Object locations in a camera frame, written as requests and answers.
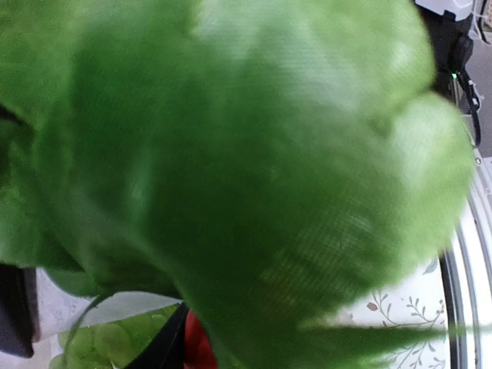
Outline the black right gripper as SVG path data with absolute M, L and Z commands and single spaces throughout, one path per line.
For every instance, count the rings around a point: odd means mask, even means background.
M 32 357 L 38 318 L 36 270 L 1 264 L 1 352 Z

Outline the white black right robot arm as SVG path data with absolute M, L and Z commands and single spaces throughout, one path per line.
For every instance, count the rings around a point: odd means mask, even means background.
M 452 75 L 466 76 L 474 41 L 469 31 L 474 21 L 473 1 L 416 1 L 433 48 L 437 77 L 433 90 L 455 102 Z M 33 356 L 35 312 L 29 309 L 26 280 L 35 281 L 33 271 L 1 266 L 1 352 L 17 357 Z

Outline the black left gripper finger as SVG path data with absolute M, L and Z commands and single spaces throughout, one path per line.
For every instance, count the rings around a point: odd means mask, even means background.
M 178 305 L 150 344 L 125 369 L 183 369 L 188 306 Z

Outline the orange toy carrot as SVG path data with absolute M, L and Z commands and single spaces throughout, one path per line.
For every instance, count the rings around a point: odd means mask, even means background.
M 184 325 L 184 368 L 218 368 L 208 335 L 192 311 L 188 312 Z

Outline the green toy leafy vegetable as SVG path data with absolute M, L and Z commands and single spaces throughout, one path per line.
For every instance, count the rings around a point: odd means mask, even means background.
M 473 175 L 412 1 L 3 1 L 1 262 L 181 298 L 222 368 L 379 368 L 334 324 L 450 242 Z

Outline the green toy grapes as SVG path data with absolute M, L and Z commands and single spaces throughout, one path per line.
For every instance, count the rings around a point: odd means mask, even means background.
M 50 368 L 123 368 L 151 343 L 177 304 L 119 321 L 80 327 L 58 335 L 58 344 L 68 353 L 54 356 Z

